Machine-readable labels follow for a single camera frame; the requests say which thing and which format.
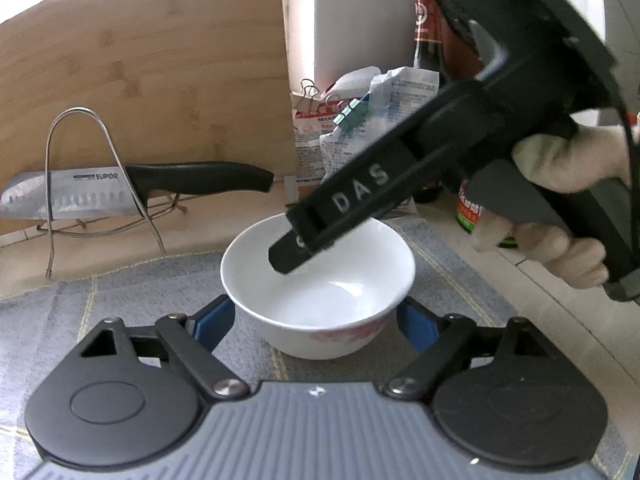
human hand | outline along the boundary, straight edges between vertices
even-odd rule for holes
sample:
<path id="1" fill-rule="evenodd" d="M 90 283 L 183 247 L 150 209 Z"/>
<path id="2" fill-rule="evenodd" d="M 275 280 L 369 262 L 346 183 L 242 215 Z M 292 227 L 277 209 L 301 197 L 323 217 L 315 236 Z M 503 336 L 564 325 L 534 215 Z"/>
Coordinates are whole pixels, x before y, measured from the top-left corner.
<path id="1" fill-rule="evenodd" d="M 634 137 L 638 138 L 637 128 Z M 537 134 L 521 140 L 512 156 L 527 180 L 560 193 L 578 192 L 610 177 L 630 185 L 628 149 L 620 126 L 580 126 L 571 140 Z M 599 240 L 571 238 L 556 226 L 514 225 L 485 210 L 474 227 L 472 243 L 483 252 L 495 249 L 507 236 L 516 238 L 525 257 L 541 262 L 573 288 L 601 285 L 609 277 Z"/>

white bowl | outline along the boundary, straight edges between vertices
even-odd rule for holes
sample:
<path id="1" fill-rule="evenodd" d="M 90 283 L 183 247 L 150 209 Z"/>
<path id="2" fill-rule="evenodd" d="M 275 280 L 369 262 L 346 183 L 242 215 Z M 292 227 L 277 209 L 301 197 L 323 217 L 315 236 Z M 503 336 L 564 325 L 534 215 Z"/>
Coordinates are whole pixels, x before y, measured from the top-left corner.
<path id="1" fill-rule="evenodd" d="M 222 257 L 231 300 L 278 350 L 303 359 L 333 359 L 371 341 L 404 299 L 415 261 L 402 237 L 369 219 L 292 273 L 269 263 L 269 247 L 291 225 L 284 214 L 240 233 Z"/>

pink floral pattern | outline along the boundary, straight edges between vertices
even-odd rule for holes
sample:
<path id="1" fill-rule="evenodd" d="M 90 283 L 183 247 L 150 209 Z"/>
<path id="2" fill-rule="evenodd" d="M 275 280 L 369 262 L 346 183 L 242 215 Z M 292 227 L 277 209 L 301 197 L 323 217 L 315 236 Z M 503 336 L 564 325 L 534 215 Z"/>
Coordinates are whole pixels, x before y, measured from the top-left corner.
<path id="1" fill-rule="evenodd" d="M 311 335 L 311 338 L 316 341 L 331 341 L 334 343 L 345 340 L 348 342 L 354 342 L 358 339 L 364 339 L 380 332 L 391 318 L 391 315 L 392 313 L 389 313 L 386 316 L 380 317 L 361 326 L 315 332 Z"/>

cutting board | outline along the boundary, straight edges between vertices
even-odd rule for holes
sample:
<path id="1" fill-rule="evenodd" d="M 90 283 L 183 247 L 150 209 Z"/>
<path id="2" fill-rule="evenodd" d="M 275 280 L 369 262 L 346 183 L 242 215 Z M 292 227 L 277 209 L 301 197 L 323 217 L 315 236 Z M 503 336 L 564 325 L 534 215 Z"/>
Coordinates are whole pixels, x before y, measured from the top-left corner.
<path id="1" fill-rule="evenodd" d="M 124 162 L 232 160 L 295 174 L 282 0 L 45 0 L 0 24 L 0 188 L 44 169 L 63 110 Z M 52 169 L 113 165 L 64 119 Z M 36 222 L 1 220 L 0 234 Z"/>

knife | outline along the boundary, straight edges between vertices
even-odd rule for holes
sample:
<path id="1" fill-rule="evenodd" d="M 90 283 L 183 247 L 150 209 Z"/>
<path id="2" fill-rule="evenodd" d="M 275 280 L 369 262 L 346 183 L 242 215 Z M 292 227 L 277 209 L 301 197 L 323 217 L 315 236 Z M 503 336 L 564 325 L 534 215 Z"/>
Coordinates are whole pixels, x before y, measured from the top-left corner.
<path id="1" fill-rule="evenodd" d="M 125 171 L 140 202 L 146 206 L 152 190 L 208 195 L 233 190 L 269 192 L 273 173 L 238 162 L 127 164 Z M 53 219 L 92 219 L 139 214 L 119 167 L 50 172 Z M 0 197 L 2 218 L 47 218 L 45 173 L 14 177 Z"/>

